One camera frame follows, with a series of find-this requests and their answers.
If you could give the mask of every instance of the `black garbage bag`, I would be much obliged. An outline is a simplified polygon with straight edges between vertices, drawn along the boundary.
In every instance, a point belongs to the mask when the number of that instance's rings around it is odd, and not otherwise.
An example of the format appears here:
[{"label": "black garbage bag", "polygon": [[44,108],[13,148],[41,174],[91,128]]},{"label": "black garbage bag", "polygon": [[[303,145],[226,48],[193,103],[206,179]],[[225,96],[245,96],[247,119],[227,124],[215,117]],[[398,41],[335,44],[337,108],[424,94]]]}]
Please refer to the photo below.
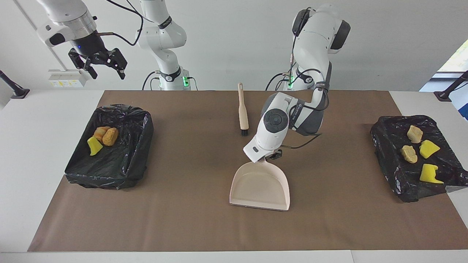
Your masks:
[{"label": "black garbage bag", "polygon": [[[117,141],[89,156],[87,140],[100,126],[116,127]],[[151,115],[141,108],[123,104],[97,108],[68,162],[66,178],[86,188],[118,190],[135,186],[146,170],[153,130]]]},{"label": "black garbage bag", "polygon": [[[424,159],[419,154],[421,144],[414,144],[406,133],[414,125],[423,131],[422,140],[430,140],[440,150]],[[371,128],[375,154],[382,173],[392,191],[404,202],[416,202],[418,199],[446,192],[446,186],[468,186],[468,172],[463,169],[455,153],[437,128],[436,122],[428,116],[380,117]],[[400,149],[404,145],[413,146],[418,155],[417,163],[411,164],[403,158]],[[423,164],[437,165],[436,179],[440,183],[419,181]]]}]

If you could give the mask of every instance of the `table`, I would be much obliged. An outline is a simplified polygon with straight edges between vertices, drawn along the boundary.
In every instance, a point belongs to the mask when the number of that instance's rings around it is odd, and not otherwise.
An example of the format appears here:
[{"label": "table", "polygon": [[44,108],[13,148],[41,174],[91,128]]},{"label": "table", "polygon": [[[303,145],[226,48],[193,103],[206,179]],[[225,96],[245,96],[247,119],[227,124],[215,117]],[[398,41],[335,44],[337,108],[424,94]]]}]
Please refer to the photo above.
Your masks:
[{"label": "table", "polygon": [[[404,115],[426,114],[434,118],[462,165],[468,167],[468,153],[464,147],[468,139],[463,132],[468,123],[449,103],[438,102],[431,93],[392,92],[395,103]],[[0,138],[2,140],[0,167],[3,184],[0,188],[0,250],[25,252],[35,234],[42,216],[62,178],[63,170],[76,146],[91,113],[102,96],[102,91],[32,91],[27,99],[11,101],[0,111]],[[54,110],[65,109],[59,115]],[[468,189],[449,194],[457,211],[468,225]],[[294,251],[294,252],[200,252],[200,253],[73,253],[83,261],[101,261],[112,258],[170,259],[179,261],[218,261],[255,258],[267,260],[285,256],[298,262],[375,262],[375,258],[392,260],[406,258],[441,257],[453,262],[464,262],[468,251]],[[5,262],[59,262],[70,253],[0,254]]]}]

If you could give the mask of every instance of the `white wall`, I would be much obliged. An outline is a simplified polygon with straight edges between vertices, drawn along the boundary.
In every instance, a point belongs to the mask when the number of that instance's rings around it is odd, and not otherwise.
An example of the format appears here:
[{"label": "white wall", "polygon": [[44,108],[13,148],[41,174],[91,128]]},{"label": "white wall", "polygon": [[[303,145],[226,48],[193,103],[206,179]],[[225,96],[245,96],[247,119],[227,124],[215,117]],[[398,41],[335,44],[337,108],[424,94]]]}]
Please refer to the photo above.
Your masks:
[{"label": "white wall", "polygon": [[0,80],[0,110],[8,103],[13,91]]},{"label": "white wall", "polygon": [[[83,0],[98,17],[98,30],[129,39],[139,18],[104,0]],[[35,26],[46,14],[33,0],[18,0]],[[180,64],[196,77],[200,89],[263,89],[289,65],[291,24],[297,12],[326,0],[167,0],[173,19],[187,31],[187,44],[175,50]],[[466,40],[466,0],[330,0],[351,25],[347,45],[332,55],[333,89],[419,90]],[[60,64],[39,41],[13,0],[0,9],[0,68],[28,88],[51,88],[48,70]],[[152,56],[116,37],[104,37],[108,49],[118,47],[129,62],[127,77],[96,66],[97,80],[85,89],[139,89],[157,68]],[[66,68],[70,44],[54,51]]]}]

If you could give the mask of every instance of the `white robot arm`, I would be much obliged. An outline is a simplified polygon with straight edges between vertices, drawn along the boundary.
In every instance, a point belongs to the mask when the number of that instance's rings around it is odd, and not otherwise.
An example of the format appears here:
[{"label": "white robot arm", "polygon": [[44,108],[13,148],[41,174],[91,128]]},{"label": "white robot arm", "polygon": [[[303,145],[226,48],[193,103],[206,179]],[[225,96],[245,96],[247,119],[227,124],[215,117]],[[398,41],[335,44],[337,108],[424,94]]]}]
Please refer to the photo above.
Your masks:
[{"label": "white robot arm", "polygon": [[140,0],[143,16],[157,26],[144,27],[138,45],[149,50],[161,72],[160,87],[163,90],[190,90],[189,72],[177,61],[170,48],[184,46],[187,34],[170,17],[165,0]]},{"label": "white robot arm", "polygon": [[331,63],[328,54],[342,48],[350,29],[347,22],[337,19],[331,4],[298,13],[292,29],[297,38],[293,53],[298,66],[285,90],[312,89],[312,101],[308,103],[284,93],[275,93],[267,99],[257,134],[244,147],[252,162],[274,154],[288,129],[303,136],[317,134],[323,111],[329,104]]},{"label": "white robot arm", "polygon": [[96,30],[95,16],[81,0],[37,0],[49,17],[49,22],[37,29],[39,38],[49,47],[70,42],[73,48],[68,55],[77,69],[88,71],[97,78],[91,66],[106,65],[115,69],[121,79],[127,61],[119,49],[107,50]]}]

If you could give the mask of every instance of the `yellow foam piece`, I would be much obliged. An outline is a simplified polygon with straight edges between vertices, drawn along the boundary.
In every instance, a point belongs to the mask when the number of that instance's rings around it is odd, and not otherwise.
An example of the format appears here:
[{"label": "yellow foam piece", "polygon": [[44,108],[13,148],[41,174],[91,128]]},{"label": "yellow foam piece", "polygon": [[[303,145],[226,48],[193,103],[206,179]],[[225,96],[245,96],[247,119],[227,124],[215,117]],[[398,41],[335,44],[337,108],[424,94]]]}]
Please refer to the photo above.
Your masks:
[{"label": "yellow foam piece", "polygon": [[88,146],[91,150],[91,156],[96,155],[103,148],[102,144],[94,136],[88,139]]},{"label": "yellow foam piece", "polygon": [[440,150],[440,147],[435,145],[433,142],[431,142],[429,140],[423,141],[421,143],[421,146],[419,147],[419,153],[425,159],[429,158],[431,155],[433,155],[438,150]]},{"label": "yellow foam piece", "polygon": [[419,177],[420,181],[428,183],[444,183],[436,179],[436,170],[438,169],[437,165],[423,164],[423,170],[421,171],[421,176]]}]

